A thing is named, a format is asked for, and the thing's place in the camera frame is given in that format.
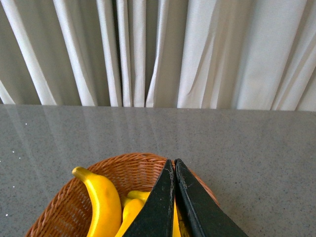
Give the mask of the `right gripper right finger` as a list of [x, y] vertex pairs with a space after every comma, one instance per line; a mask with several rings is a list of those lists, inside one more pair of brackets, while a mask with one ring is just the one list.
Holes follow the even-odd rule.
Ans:
[[175, 161], [175, 201], [183, 237], [245, 237], [181, 159]]

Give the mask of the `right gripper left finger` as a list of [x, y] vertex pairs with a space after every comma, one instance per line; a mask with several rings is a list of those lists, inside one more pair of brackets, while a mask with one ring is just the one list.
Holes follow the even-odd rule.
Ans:
[[165, 162], [145, 205], [124, 237], [171, 237], [175, 197], [174, 168], [171, 160]]

